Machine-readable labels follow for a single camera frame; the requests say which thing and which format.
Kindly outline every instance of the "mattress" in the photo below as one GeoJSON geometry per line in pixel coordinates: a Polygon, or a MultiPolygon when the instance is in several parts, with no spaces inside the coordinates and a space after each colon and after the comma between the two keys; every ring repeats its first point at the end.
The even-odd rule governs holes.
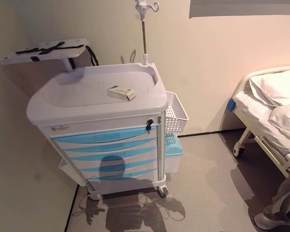
{"type": "Polygon", "coordinates": [[[252,91],[241,91],[233,97],[233,100],[236,109],[244,113],[250,123],[261,132],[255,135],[265,137],[282,155],[290,154],[290,138],[268,121],[274,107],[257,100],[252,91]]]}

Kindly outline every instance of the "black baseboard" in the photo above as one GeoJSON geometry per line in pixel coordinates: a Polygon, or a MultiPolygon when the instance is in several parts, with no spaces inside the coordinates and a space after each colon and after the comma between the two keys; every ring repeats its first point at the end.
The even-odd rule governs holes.
{"type": "Polygon", "coordinates": [[[226,132],[234,132],[234,131],[243,131],[246,128],[239,128],[239,129],[230,129],[230,130],[218,130],[213,132],[204,132],[204,133],[196,133],[196,134],[185,134],[185,135],[178,135],[178,138],[184,137],[192,137],[192,136],[199,136],[199,135],[206,135],[206,134],[218,134],[218,133],[226,133],[226,132]]]}
{"type": "Polygon", "coordinates": [[[71,215],[72,215],[72,211],[73,211],[73,208],[74,208],[74,204],[75,204],[76,196],[77,196],[77,193],[78,193],[78,189],[79,189],[79,185],[77,185],[76,190],[75,190],[75,194],[74,194],[74,197],[73,197],[71,209],[69,210],[69,217],[68,217],[68,220],[67,220],[67,223],[66,223],[66,227],[64,229],[64,232],[67,232],[67,230],[68,230],[69,220],[70,220],[71,215]]]}

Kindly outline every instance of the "shoe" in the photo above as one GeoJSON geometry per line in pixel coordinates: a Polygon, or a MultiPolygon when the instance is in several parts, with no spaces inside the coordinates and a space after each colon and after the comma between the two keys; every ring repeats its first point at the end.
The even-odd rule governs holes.
{"type": "Polygon", "coordinates": [[[271,230],[277,226],[290,226],[290,221],[274,221],[266,217],[264,214],[256,215],[254,222],[257,227],[262,230],[271,230]]]}

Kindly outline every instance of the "white wire basket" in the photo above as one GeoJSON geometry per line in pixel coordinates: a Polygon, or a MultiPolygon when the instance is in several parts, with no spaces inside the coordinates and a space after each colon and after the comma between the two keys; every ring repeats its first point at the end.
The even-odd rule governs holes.
{"type": "Polygon", "coordinates": [[[176,93],[166,91],[168,99],[168,109],[165,118],[165,133],[181,133],[189,120],[176,93]]]}

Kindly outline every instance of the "gray floor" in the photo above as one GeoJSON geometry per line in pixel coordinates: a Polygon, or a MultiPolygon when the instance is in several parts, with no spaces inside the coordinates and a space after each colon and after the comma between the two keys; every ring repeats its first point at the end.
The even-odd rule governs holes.
{"type": "MultiPolygon", "coordinates": [[[[236,160],[241,132],[181,138],[180,169],[168,175],[169,195],[153,189],[116,193],[99,202],[80,188],[69,232],[260,232],[253,217],[271,202],[284,177],[257,144],[236,160]]],[[[278,227],[273,232],[290,232],[278,227]]]]}

